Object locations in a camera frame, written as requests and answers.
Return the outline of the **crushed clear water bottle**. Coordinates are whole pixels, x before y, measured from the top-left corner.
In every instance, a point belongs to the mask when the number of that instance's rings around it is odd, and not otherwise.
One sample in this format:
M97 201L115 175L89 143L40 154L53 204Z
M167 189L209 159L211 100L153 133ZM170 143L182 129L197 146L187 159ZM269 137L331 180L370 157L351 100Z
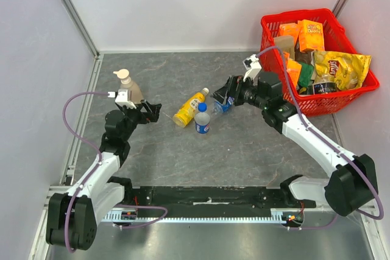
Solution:
M214 111L218 113L226 113L234 104L234 98L226 96L214 95Z

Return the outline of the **clear blue label bottle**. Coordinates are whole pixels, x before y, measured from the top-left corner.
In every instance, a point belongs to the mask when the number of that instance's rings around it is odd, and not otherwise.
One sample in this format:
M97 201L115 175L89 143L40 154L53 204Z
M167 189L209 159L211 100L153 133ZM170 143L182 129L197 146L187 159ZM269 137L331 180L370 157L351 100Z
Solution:
M200 134L208 133L210 129L210 115L207 113L207 110L205 112L200 112L198 110L194 116L194 121L195 121L195 128L198 133Z

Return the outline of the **blue bottle cap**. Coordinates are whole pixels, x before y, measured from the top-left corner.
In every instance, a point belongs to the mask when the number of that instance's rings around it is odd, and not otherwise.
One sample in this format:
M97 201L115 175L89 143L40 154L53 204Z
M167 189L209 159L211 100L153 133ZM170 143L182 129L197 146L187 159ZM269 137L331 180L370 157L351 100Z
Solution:
M199 110L200 112L205 112L205 111L207 110L207 104L205 104L205 103L200 103L200 104L198 105L198 110Z

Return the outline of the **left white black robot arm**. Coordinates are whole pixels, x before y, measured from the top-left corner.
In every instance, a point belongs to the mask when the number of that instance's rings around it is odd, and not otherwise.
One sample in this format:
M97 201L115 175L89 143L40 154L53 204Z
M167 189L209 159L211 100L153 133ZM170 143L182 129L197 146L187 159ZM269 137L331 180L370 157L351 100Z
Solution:
M46 242L66 247L69 252L87 250L96 236L98 224L116 205L132 204L134 192L112 180L130 151L128 142L140 124L157 122L161 104L143 100L131 108L118 106L105 116L105 132L97 156L79 181L64 193L49 199Z

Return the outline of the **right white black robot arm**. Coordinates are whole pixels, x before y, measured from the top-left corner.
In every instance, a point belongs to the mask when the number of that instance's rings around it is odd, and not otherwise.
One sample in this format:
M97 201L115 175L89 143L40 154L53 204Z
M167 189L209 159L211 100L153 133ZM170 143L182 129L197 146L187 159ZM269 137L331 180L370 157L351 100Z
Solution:
M329 206L340 216L359 211L378 194L375 163L366 154L357 156L320 132L288 102L282 93L277 74L261 72L258 82L230 76L212 97L222 105L249 104L261 109L268 126L298 144L326 172L328 179L295 175L284 181L279 192L280 203L293 207L311 200Z

